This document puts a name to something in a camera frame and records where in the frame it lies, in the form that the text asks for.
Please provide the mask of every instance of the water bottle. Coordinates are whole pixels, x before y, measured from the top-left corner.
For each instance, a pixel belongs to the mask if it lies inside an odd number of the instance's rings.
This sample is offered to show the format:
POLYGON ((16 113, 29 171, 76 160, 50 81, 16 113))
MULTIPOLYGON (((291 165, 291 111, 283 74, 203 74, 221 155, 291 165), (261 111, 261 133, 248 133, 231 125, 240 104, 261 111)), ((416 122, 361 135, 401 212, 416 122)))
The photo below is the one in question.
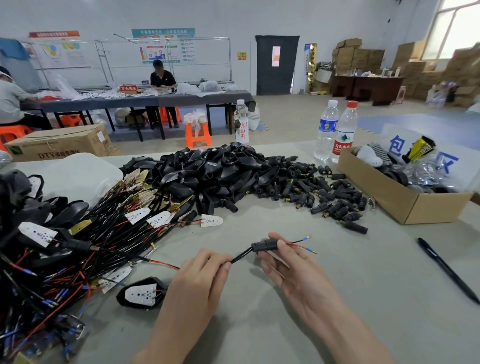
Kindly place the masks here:
POLYGON ((245 100, 237 100, 235 110, 235 141, 248 144, 248 109, 245 100))
POLYGON ((330 100, 318 127, 318 138, 313 156, 317 159, 328 159, 332 151, 336 123, 338 121, 337 100, 330 100))
POLYGON ((357 106, 358 101, 349 101, 347 109, 336 125, 336 136, 333 144, 330 159, 338 163, 340 152, 343 148, 350 148, 353 144, 353 137, 357 131, 357 106))

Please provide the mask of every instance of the door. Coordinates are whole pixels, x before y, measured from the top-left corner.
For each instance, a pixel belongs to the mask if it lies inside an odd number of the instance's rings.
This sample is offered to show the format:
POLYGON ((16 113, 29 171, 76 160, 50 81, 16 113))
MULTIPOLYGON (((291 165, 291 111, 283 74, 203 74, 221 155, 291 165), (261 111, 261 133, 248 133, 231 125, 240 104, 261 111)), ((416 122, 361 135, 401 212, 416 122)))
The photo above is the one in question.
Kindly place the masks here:
POLYGON ((300 36, 255 36, 257 95, 288 95, 300 36))

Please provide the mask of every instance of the table surface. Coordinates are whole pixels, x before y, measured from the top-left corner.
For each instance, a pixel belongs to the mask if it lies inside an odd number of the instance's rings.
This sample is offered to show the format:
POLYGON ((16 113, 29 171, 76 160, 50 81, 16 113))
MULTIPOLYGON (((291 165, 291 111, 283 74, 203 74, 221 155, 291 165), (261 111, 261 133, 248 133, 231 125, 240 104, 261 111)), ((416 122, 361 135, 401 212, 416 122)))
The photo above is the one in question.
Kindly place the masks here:
POLYGON ((22 110, 42 109, 44 112, 70 112, 79 110, 115 109, 124 107, 145 107, 145 106, 194 106, 205 104, 236 103, 238 99, 244 99, 251 112, 255 111, 255 101, 250 92, 246 90, 227 91, 222 94, 213 94, 199 97, 196 95, 158 95, 142 97, 124 97, 119 99, 105 99, 101 97, 88 98, 84 100, 52 100, 34 101, 22 103, 22 110))
MULTIPOLYGON (((315 162, 314 142, 258 146, 268 155, 297 155, 315 162)), ((151 154, 158 158, 161 154, 151 154)), ((105 157, 121 166, 132 156, 105 157)), ((12 168, 41 173, 53 161, 13 163, 12 168)), ((343 300, 370 326, 398 363, 478 363, 480 311, 433 260, 417 246, 428 241, 440 256, 477 293, 480 293, 480 213, 469 204, 460 220, 450 224, 402 226, 381 208, 366 211, 361 223, 369 228, 359 235, 331 219, 312 216, 292 204, 247 196, 237 203, 238 213, 224 208, 218 227, 176 228, 162 239, 155 259, 181 265, 201 247, 236 255, 250 243, 277 231, 289 239, 312 235, 308 246, 327 272, 343 300)), ((140 264, 125 283, 149 276, 169 282, 171 269, 140 264)), ((128 363, 146 343, 158 310, 121 307, 115 296, 95 294, 82 320, 91 333, 76 364, 128 363)), ((47 354, 42 362, 47 362, 47 354)), ((216 316, 186 363, 290 363, 334 361, 324 344, 300 321, 281 294, 263 274, 255 255, 234 264, 216 316)))

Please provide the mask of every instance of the blue floor mat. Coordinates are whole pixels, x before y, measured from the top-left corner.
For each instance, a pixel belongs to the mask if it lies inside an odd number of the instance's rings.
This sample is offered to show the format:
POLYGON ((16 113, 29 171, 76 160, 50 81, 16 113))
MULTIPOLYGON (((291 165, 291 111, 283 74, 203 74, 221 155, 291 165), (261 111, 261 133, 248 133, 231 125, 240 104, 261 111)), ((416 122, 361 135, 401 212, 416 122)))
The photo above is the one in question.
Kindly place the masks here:
MULTIPOLYGON (((201 109, 206 114, 205 105, 192 106, 188 108, 180 108, 180 115, 185 115, 188 112, 193 112, 196 109, 201 109)), ((114 112, 115 110, 109 110, 112 120, 115 119, 114 112)), ((212 124, 212 135, 219 134, 228 134, 228 125, 225 124, 225 109, 224 108, 210 108, 210 121, 212 124)), ((184 138, 185 137, 185 125, 180 122, 180 128, 174 129, 169 128, 168 124, 163 125, 163 131, 165 133, 165 138, 184 138)), ((258 125, 257 131, 268 130, 265 125, 260 122, 258 125)), ((142 136, 144 140, 158 139, 161 138, 160 130, 158 128, 152 130, 150 127, 142 128, 142 136)), ((110 135, 112 142, 125 142, 131 140, 139 140, 137 130, 133 127, 121 128, 115 126, 115 131, 112 131, 110 124, 107 124, 107 132, 110 135)))
POLYGON ((425 134, 434 140, 480 151, 480 115, 458 110, 433 110, 429 114, 370 116, 359 118, 359 128, 381 134, 385 123, 425 134))

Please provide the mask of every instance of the black t-shirt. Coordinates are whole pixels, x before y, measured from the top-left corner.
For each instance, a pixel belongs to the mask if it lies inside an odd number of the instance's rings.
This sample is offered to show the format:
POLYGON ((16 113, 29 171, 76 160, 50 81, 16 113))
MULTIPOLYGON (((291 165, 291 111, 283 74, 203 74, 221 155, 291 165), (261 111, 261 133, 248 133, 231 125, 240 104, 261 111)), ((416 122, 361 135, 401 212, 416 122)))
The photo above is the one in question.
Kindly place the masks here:
POLYGON ((168 72, 167 70, 163 71, 163 77, 160 78, 158 74, 155 72, 152 72, 150 75, 150 85, 160 87, 160 86, 173 86, 177 82, 175 81, 175 78, 173 75, 168 72))

